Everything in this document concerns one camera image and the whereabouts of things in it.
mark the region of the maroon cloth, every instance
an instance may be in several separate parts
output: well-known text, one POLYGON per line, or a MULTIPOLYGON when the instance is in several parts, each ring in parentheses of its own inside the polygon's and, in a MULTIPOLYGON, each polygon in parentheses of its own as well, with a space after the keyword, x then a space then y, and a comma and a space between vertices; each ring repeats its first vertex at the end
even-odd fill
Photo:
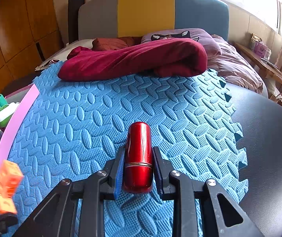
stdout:
POLYGON ((65 81, 106 80, 153 70, 159 77, 196 76, 207 68, 207 54, 198 42, 163 39, 121 50, 92 51, 76 47, 58 77, 65 81))

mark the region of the bedside table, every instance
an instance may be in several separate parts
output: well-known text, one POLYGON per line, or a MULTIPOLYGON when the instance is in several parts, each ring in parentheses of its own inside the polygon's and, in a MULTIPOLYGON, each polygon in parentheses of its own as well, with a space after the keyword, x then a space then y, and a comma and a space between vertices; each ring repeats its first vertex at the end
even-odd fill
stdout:
POLYGON ((252 62, 254 62, 259 67, 258 74, 263 80, 266 78, 266 76, 270 76, 272 79, 276 80, 282 85, 282 73, 278 69, 269 66, 266 62, 261 60, 259 55, 257 55, 244 45, 233 42, 233 46, 238 52, 244 53, 252 62))

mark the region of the pillow with cat print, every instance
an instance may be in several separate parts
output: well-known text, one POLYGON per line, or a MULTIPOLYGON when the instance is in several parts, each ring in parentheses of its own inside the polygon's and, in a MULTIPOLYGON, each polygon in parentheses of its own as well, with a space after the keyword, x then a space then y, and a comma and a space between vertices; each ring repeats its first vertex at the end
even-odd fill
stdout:
POLYGON ((205 30, 200 28, 173 29, 152 32, 142 37, 141 43, 151 42, 167 38, 191 38, 202 44, 206 50, 208 59, 221 55, 221 48, 217 42, 205 30))

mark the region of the black leather seat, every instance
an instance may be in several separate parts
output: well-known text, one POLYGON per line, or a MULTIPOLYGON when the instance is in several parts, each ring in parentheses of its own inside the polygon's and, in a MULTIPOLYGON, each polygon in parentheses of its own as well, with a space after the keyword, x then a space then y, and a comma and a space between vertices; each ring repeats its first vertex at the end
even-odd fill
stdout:
POLYGON ((227 84, 237 108, 248 166, 239 171, 249 180, 249 191, 240 206, 266 237, 282 236, 282 107, 244 88, 227 84))

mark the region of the textured mat surface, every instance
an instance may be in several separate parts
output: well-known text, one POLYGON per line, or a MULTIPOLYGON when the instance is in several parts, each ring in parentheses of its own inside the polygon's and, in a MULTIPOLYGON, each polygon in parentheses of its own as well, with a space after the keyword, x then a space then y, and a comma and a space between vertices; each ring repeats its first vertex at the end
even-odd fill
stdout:
MULTIPOLYGON (((238 169, 247 164, 246 150, 235 143, 242 129, 231 120, 235 108, 215 71, 65 83, 57 77, 61 65, 34 80, 40 95, 9 154, 25 176, 14 196, 20 223, 61 179, 80 180, 102 169, 135 121, 151 126, 153 146, 176 169, 201 181, 215 178, 241 201, 248 191, 248 180, 238 181, 238 169)), ((108 237, 171 236, 172 218, 173 203, 161 201, 155 185, 149 194, 121 192, 117 201, 105 202, 108 237)))

